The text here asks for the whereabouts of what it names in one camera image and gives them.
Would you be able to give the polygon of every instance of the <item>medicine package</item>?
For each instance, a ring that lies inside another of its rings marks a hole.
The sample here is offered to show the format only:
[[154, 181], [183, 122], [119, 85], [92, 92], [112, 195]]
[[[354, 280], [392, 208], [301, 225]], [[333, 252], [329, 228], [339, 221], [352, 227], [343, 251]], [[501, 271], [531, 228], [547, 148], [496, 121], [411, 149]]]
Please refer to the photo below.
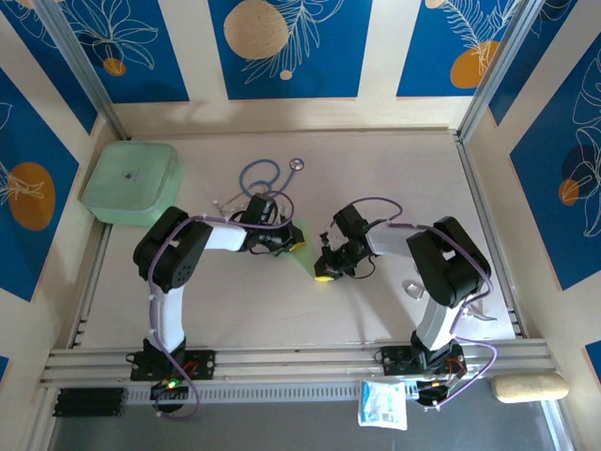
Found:
[[359, 399], [359, 426], [407, 430], [405, 383], [363, 381]]

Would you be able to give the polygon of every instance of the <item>aluminum frame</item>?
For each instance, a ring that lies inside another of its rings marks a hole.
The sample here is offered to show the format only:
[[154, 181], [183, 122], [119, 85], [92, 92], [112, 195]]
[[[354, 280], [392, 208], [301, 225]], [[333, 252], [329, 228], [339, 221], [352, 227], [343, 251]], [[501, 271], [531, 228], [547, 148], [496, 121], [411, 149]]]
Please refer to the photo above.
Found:
[[106, 248], [109, 245], [109, 239], [111, 238], [111, 230], [113, 226], [110, 224], [103, 224], [94, 258], [92, 260], [87, 279], [85, 281], [84, 294], [80, 297], [73, 321], [69, 328], [69, 336], [67, 338], [67, 348], [71, 349], [81, 344], [81, 336], [85, 331], [85, 323], [87, 322], [87, 316], [92, 308], [92, 301], [94, 299], [94, 293], [96, 292], [96, 285], [100, 278], [100, 270], [102, 269], [102, 263], [104, 261], [104, 255], [106, 254]]
[[[555, 369], [545, 340], [517, 339], [490, 343], [497, 347], [499, 357], [487, 376]], [[217, 348], [214, 349], [217, 356], [213, 381], [197, 381], [196, 384], [363, 381], [385, 378], [375, 355], [382, 346], [390, 345], [394, 343], [328, 348]], [[466, 344], [463, 349], [468, 367], [467, 377], [471, 378], [489, 361], [490, 351], [473, 344]], [[150, 386], [152, 382], [130, 381], [131, 365], [126, 361], [126, 356], [135, 351], [137, 350], [52, 350], [41, 375], [40, 386]], [[423, 380], [424, 375], [388, 378]]]
[[106, 120], [117, 139], [128, 139], [128, 134], [117, 115], [109, 94], [92, 63], [85, 55], [83, 47], [71, 30], [60, 6], [54, 0], [32, 0], [39, 20], [53, 39], [56, 48], [63, 56], [78, 83], [90, 99], [96, 111]]
[[490, 213], [490, 207], [488, 206], [484, 195], [484, 190], [482, 188], [482, 183], [474, 167], [469, 147], [467, 146], [467, 144], [462, 142], [462, 140], [457, 135], [455, 137], [455, 143], [457, 146], [457, 152], [459, 153], [459, 159], [461, 160], [461, 164], [463, 165], [463, 171], [465, 172], [466, 179], [468, 181], [468, 186], [470, 187], [471, 198], [473, 199], [473, 203], [476, 207], [476, 212], [478, 213], [478, 217], [480, 218], [480, 224], [482, 225], [482, 229], [485, 234], [485, 240], [490, 251], [493, 266], [495, 268], [495, 271], [497, 272], [497, 277], [499, 279], [499, 285], [501, 287], [501, 292], [503, 293], [503, 298], [505, 299], [505, 303], [508, 306], [510, 316], [513, 314], [516, 317], [516, 323], [518, 328], [518, 330], [516, 331], [516, 335], [528, 337], [528, 330], [522, 321], [520, 307], [516, 302], [515, 284], [512, 280], [511, 273], [508, 270], [506, 263], [507, 260], [505, 259], [502, 253], [501, 243], [499, 237], [497, 236], [497, 233], [495, 232], [496, 227], [494, 226], [494, 220], [492, 219], [492, 214]]
[[517, 14], [509, 24], [488, 70], [471, 99], [468, 111], [457, 128], [457, 134], [463, 144], [470, 140], [545, 2], [546, 0], [521, 0]]

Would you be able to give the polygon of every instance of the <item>green lid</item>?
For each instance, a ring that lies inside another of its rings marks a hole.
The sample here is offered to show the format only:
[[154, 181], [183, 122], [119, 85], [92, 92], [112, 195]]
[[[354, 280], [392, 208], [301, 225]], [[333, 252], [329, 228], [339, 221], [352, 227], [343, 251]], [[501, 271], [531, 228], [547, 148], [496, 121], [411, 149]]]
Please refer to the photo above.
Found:
[[152, 209], [176, 167], [176, 151], [166, 144], [136, 141], [110, 144], [100, 155], [82, 202], [89, 208]]

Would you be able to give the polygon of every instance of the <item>cable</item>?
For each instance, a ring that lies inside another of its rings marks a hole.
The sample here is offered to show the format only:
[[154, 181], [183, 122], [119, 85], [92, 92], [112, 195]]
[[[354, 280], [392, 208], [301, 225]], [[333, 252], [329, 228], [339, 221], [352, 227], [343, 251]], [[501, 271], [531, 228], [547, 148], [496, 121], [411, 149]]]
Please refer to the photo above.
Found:
[[[397, 223], [397, 224], [389, 224], [390, 227], [393, 228], [415, 228], [418, 230], [427, 230], [429, 232], [434, 233], [435, 235], [438, 235], [439, 237], [441, 237], [444, 241], [448, 242], [451, 247], [453, 247], [455, 249], [455, 251], [457, 253], [459, 253], [463, 258], [465, 258], [469, 264], [473, 267], [473, 269], [478, 272], [478, 274], [484, 279], [485, 283], [486, 283], [486, 287], [487, 290], [474, 296], [472, 299], [470, 299], [469, 301], [465, 301], [463, 303], [462, 306], [462, 310], [466, 307], [468, 307], [468, 305], [475, 303], [476, 301], [479, 301], [481, 299], [483, 299], [485, 296], [488, 296], [490, 293], [492, 293], [493, 291], [493, 285], [492, 285], [492, 280], [490, 280], [490, 277], [488, 276], [488, 274], [486, 274], [485, 270], [480, 266], [480, 264], [468, 253], [468, 251], [466, 251], [463, 247], [461, 247], [459, 244], [457, 244], [455, 242], [455, 240], [453, 240], [451, 237], [449, 237], [447, 234], [445, 234], [444, 232], [438, 230], [437, 228], [430, 226], [430, 225], [413, 225], [413, 224], [402, 224], [402, 223]], [[457, 316], [455, 317], [455, 319], [453, 320], [453, 324], [451, 325], [451, 334], [454, 333], [455, 328], [457, 327], [457, 323], [459, 322], [459, 319], [461, 318], [461, 312], [459, 312], [457, 314]], [[442, 406], [444, 406], [447, 402], [450, 402], [452, 399], [454, 399], [455, 397], [459, 396], [462, 392], [464, 392], [465, 390], [467, 390], [469, 387], [471, 387], [472, 384], [474, 384], [479, 377], [484, 376], [484, 374], [488, 371], [488, 369], [490, 369], [490, 367], [492, 367], [494, 365], [494, 363], [497, 361], [497, 349], [492, 346], [489, 345], [488, 343], [485, 343], [483, 341], [477, 341], [477, 340], [470, 340], [468, 338], [464, 338], [462, 336], [455, 336], [455, 338], [458, 341], [463, 341], [466, 343], [471, 343], [474, 345], [478, 345], [478, 346], [482, 346], [485, 348], [489, 348], [490, 350], [492, 350], [492, 357], [490, 358], [490, 360], [488, 361], [488, 363], [480, 370], [478, 371], [473, 378], [468, 381], [465, 385], [461, 386], [459, 389], [457, 389], [452, 395], [450, 395], [449, 397], [447, 397], [446, 399], [444, 399], [443, 401], [441, 401], [440, 404], [438, 404], [435, 407], [428, 407], [426, 409], [440, 409]]]
[[[286, 218], [281, 224], [278, 224], [278, 225], [262, 225], [261, 226], [261, 225], [254, 225], [254, 224], [235, 223], [237, 226], [243, 226], [243, 227], [248, 227], [248, 228], [261, 228], [261, 229], [269, 230], [269, 229], [274, 229], [274, 228], [280, 228], [282, 226], [289, 224], [292, 221], [292, 216], [294, 215], [294, 202], [292, 202], [292, 199], [290, 198], [290, 196], [288, 196], [288, 194], [285, 194], [282, 192], [274, 192], [274, 191], [267, 191], [266, 194], [267, 195], [280, 194], [283, 197], [285, 197], [286, 200], [290, 203], [290, 216], [288, 218]], [[157, 344], [159, 345], [159, 348], [161, 349], [162, 353], [165, 355], [165, 357], [167, 357], [167, 360], [171, 363], [171, 365], [173, 365], [173, 368], [176, 369], [177, 373], [179, 373], [184, 378], [184, 380], [192, 387], [193, 393], [194, 393], [194, 396], [196, 399], [194, 410], [191, 413], [181, 415], [181, 416], [174, 416], [174, 415], [164, 414], [163, 412], [157, 412], [158, 416], [161, 416], [164, 418], [169, 418], [169, 419], [184, 419], [184, 418], [190, 418], [192, 416], [195, 416], [198, 413], [198, 411], [200, 410], [200, 392], [198, 391], [198, 387], [196, 387], [196, 385], [194, 385], [192, 378], [190, 376], [188, 376], [188, 373], [186, 373], [186, 371], [184, 371], [184, 369], [179, 365], [179, 363], [176, 361], [176, 359], [173, 358], [173, 356], [169, 353], [169, 351], [167, 350], [167, 348], [164, 346], [164, 344], [161, 341], [161, 337], [159, 335], [160, 324], [158, 322], [157, 315], [155, 312], [155, 305], [157, 302], [157, 286], [153, 282], [153, 280], [154, 280], [153, 276], [154, 276], [154, 270], [157, 267], [157, 263], [161, 259], [162, 254], [165, 252], [165, 249], [167, 249], [167, 247], [169, 246], [169, 244], [171, 244], [171, 241], [174, 240], [174, 238], [177, 236], [177, 234], [185, 226], [187, 226], [188, 224], [190, 224], [193, 221], [230, 224], [230, 221], [228, 221], [224, 218], [216, 218], [216, 217], [206, 216], [206, 215], [192, 216], [192, 217], [182, 221], [181, 223], [179, 223], [176, 226], [176, 228], [174, 228], [174, 230], [171, 232], [171, 234], [169, 234], [167, 239], [164, 241], [164, 243], [161, 245], [161, 247], [157, 251], [157, 254], [154, 256], [154, 258], [152, 259], [152, 262], [150, 263], [150, 267], [148, 268], [148, 275], [147, 275], [148, 287], [150, 288], [150, 296], [149, 296], [150, 303], [149, 303], [149, 308], [148, 308], [149, 309], [149, 319], [150, 319], [150, 330], [152, 331], [152, 334], [153, 334], [155, 340], [157, 341]]]
[[376, 272], [376, 263], [374, 263], [373, 257], [374, 257], [374, 256], [369, 256], [369, 257], [367, 258], [367, 259], [369, 260], [369, 262], [372, 264], [372, 271], [371, 271], [370, 273], [368, 273], [368, 274], [366, 274], [366, 275], [359, 276], [359, 277], [353, 277], [353, 276], [351, 275], [351, 277], [352, 277], [353, 279], [355, 279], [355, 280], [363, 280], [363, 279], [366, 279], [367, 277], [371, 276], [371, 275], [372, 275], [374, 272]]
[[464, 370], [464, 371], [468, 370], [466, 368], [466, 366], [463, 364], [463, 362], [459, 362], [458, 359], [455, 359], [455, 358], [453, 358], [453, 359], [447, 359], [447, 362], [456, 362], [462, 370]]
[[[246, 184], [244, 183], [244, 177], [246, 176], [246, 173], [249, 171], [249, 169], [257, 166], [258, 164], [262, 164], [262, 163], [271, 164], [275, 168], [275, 176], [273, 176], [273, 179], [271, 179], [269, 181], [267, 181], [267, 180], [254, 181], [247, 187]], [[290, 169], [290, 174], [288, 175], [288, 178], [285, 180], [284, 184], [278, 190], [278, 193], [283, 192], [287, 188], [287, 186], [290, 184], [290, 181], [292, 181], [292, 178], [294, 177], [295, 172], [298, 172], [298, 171], [296, 171], [294, 169]], [[282, 174], [282, 170], [280, 169], [280, 165], [278, 163], [276, 163], [274, 160], [269, 159], [269, 158], [260, 158], [259, 160], [255, 160], [251, 163], [248, 163], [246, 166], [244, 166], [244, 169], [242, 169], [242, 171], [240, 172], [240, 175], [239, 175], [239, 185], [240, 185], [240, 188], [243, 193], [245, 193], [249, 197], [253, 197], [253, 193], [251, 193], [249, 191], [251, 188], [254, 188], [255, 186], [258, 186], [258, 185], [263, 185], [263, 186], [267, 187], [268, 191], [273, 191], [273, 183], [278, 181], [281, 174]]]
[[[350, 202], [349, 204], [345, 205], [346, 207], [350, 207], [351, 205], [355, 205], [355, 204], [359, 204], [361, 202], [366, 202], [368, 200], [380, 200], [382, 202], [388, 202], [389, 204], [393, 204], [395, 207], [398, 208], [398, 212], [395, 213], [394, 215], [392, 215], [390, 218], [388, 218], [386, 221], [394, 221], [396, 218], [398, 218], [401, 214], [403, 214], [403, 207], [401, 206], [401, 204], [399, 204], [398, 202], [396, 202], [395, 200], [389, 199], [388, 197], [380, 197], [378, 195], [370, 195], [367, 197], [362, 197], [360, 199], [357, 200], [353, 200], [352, 202]], [[334, 224], [336, 224], [335, 220], [332, 220], [330, 223], [330, 227], [332, 227]]]

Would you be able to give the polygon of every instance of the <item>green plastic container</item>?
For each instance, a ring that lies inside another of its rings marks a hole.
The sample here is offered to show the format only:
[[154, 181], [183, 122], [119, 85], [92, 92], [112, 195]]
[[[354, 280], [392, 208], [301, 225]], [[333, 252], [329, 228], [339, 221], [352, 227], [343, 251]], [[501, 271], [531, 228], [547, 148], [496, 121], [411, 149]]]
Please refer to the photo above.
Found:
[[171, 146], [119, 141], [100, 155], [82, 202], [104, 223], [152, 226], [174, 205], [182, 177]]

